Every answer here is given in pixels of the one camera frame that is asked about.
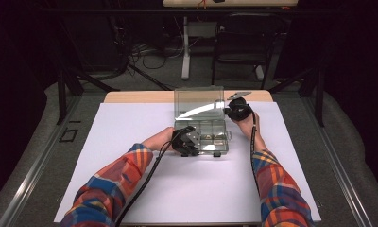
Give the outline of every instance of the white table surface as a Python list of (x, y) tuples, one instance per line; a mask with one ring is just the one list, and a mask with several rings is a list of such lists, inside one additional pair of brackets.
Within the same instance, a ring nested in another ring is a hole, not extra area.
[[(261, 131), (267, 146), (298, 183), (312, 209), (313, 220), (320, 221), (277, 104), (249, 104), (262, 119)], [(133, 143), (142, 142), (166, 126), (173, 126), (173, 111), (172, 103), (101, 104), (55, 222), (62, 220), (78, 189), (98, 169), (125, 153)], [(232, 132), (227, 155), (182, 158), (172, 152), (165, 154), (123, 223), (193, 226), (260, 222), (260, 202), (249, 162), (249, 142), (230, 119), (226, 122), (227, 130)]]

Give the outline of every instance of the plaid sleeve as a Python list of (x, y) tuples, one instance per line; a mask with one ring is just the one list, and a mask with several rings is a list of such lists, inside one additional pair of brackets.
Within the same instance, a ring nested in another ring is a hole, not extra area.
[(263, 226), (314, 226), (310, 207), (296, 182), (267, 150), (254, 151)]
[(152, 158), (150, 149), (134, 144), (103, 167), (79, 189), (61, 226), (113, 226)]

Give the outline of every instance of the black cable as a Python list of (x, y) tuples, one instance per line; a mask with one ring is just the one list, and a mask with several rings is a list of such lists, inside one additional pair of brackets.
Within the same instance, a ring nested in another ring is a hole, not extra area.
[(149, 74), (143, 72), (142, 70), (140, 70), (136, 66), (134, 66), (132, 64), (128, 64), (128, 67), (131, 68), (131, 69), (133, 69), (134, 71), (138, 72), (145, 79), (148, 79), (149, 81), (155, 83), (157, 86), (161, 87), (163, 90), (165, 90), (165, 91), (172, 91), (169, 87), (165, 86), (165, 84), (159, 82), (158, 80), (156, 80), (155, 78), (151, 77)]
[(147, 176), (145, 182), (142, 184), (142, 186), (139, 188), (139, 190), (133, 196), (132, 200), (130, 200), (130, 202), (125, 207), (125, 209), (118, 215), (118, 218), (117, 218), (117, 220), (115, 222), (115, 226), (119, 226), (121, 224), (122, 219), (127, 214), (127, 212), (130, 209), (130, 207), (136, 202), (136, 200), (139, 198), (139, 196), (145, 190), (147, 184), (150, 182), (151, 177), (153, 176), (154, 171), (156, 170), (157, 166), (159, 165), (159, 162), (162, 160), (162, 158), (163, 158), (166, 150), (169, 148), (169, 146), (171, 146), (172, 141), (174, 141), (175, 139), (177, 139), (178, 136), (180, 136), (185, 131), (185, 129), (186, 128), (181, 129), (170, 141), (168, 141), (165, 144), (163, 144), (163, 146), (162, 146), (162, 148), (161, 148), (161, 150), (159, 152), (159, 156), (156, 158), (156, 161), (154, 162), (153, 167), (151, 168), (150, 172), (148, 173), (148, 176)]
[(256, 132), (257, 132), (256, 114), (254, 113), (254, 111), (251, 111), (251, 114), (253, 116), (253, 127), (251, 128), (251, 139), (250, 139), (250, 165), (251, 165), (251, 171), (253, 173), (254, 181), (256, 182), (257, 191), (259, 192), (259, 184), (257, 183), (256, 175), (254, 172), (254, 165), (253, 165), (253, 152), (254, 152), (254, 142), (255, 142), (254, 137), (256, 136)]

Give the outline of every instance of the gray floor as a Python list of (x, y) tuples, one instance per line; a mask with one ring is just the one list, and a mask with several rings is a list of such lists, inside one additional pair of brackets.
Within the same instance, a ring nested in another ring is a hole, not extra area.
[[(169, 84), (171, 88), (209, 86), (211, 58), (207, 55), (208, 51), (210, 49), (207, 44), (202, 45), (201, 42), (192, 47), (189, 80), (180, 79), (181, 55), (168, 58), (160, 69), (146, 69), (142, 61), (138, 61), (136, 66), (162, 83)], [(157, 56), (145, 57), (147, 66), (159, 66), (162, 62), (163, 59)], [(260, 81), (254, 80), (251, 67), (225, 69), (228, 73), (221, 68), (217, 72), (219, 77), (229, 79), (244, 75), (241, 79), (246, 79), (247, 82), (219, 80), (217, 85), (223, 85), (227, 90), (259, 88)], [(276, 81), (271, 79), (273, 70), (270, 73), (267, 88), (276, 84)], [(160, 90), (139, 74), (132, 75), (129, 71), (104, 82), (121, 90)], [(56, 125), (57, 86), (50, 86), (46, 90), (48, 100), (42, 121), (0, 193), (0, 226), (58, 226), (52, 221), (60, 205), (60, 197), (72, 176), (98, 105), (105, 96), (92, 84), (82, 83), (86, 93), (80, 97), (68, 96), (70, 114), (65, 125), (61, 126)], [(280, 107), (306, 179), (315, 200), (318, 201), (318, 210), (322, 218), (318, 226), (378, 226), (378, 184), (364, 163), (363, 143), (357, 130), (328, 95), (325, 95), (323, 109), (325, 127), (319, 127), (310, 114), (310, 103), (313, 103), (313, 99), (300, 98), (296, 93), (298, 88), (299, 84), (295, 83), (285, 91), (274, 94), (273, 98)], [(74, 142), (59, 142), (65, 129), (77, 130)], [(48, 153), (48, 156), (42, 159), (45, 167), (33, 177), (37, 181), (27, 190), (29, 193), (25, 196), (26, 200), (22, 201), (20, 207), (10, 210), (15, 195), (18, 196), (18, 188), (44, 153)], [(3, 217), (5, 212), (10, 212), (11, 218)]]

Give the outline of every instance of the dark background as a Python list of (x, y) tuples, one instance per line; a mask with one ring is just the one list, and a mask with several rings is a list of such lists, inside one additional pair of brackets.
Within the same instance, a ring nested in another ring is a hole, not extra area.
[[(57, 6), (67, 2), (52, 4)], [(161, 1), (126, 3), (127, 7), (145, 6), (146, 3), (153, 7), (153, 4), (159, 6)], [(337, 9), (344, 3), (300, 0), (299, 8)], [(378, 1), (362, 3), (347, 5), (354, 9), (354, 15), (344, 27), (340, 36), (343, 40), (329, 61), (325, 91), (337, 100), (359, 130), (366, 147), (366, 163), (378, 181)], [(85, 69), (89, 66), (97, 69), (120, 66), (118, 51), (112, 45), (113, 33), (105, 28), (109, 27), (107, 20), (90, 23), (89, 19), (81, 17), (78, 22), (88, 23), (86, 30), (77, 30), (80, 26), (75, 24), (77, 22), (65, 21), (67, 29), (75, 36), (71, 39), (57, 24), (51, 24), (54, 21), (37, 19), (21, 1), (0, 1), (0, 190), (41, 119), (46, 102), (44, 90), (57, 81), (60, 65), (55, 58), (61, 57)], [(163, 20), (151, 21), (153, 24), (146, 19), (131, 22), (132, 32), (163, 48), (163, 39), (157, 35), (163, 32), (163, 28), (155, 26), (162, 25)], [(43, 34), (46, 23), (52, 25), (49, 32), (56, 45), (49, 46), (53, 43), (49, 43)], [(323, 41), (334, 24), (335, 20), (327, 18), (294, 20), (275, 78), (292, 77), (313, 65), (318, 53), (324, 51)], [(104, 31), (95, 46), (84, 36), (84, 32), (90, 32), (90, 29)], [(108, 58), (97, 58), (93, 53)]]

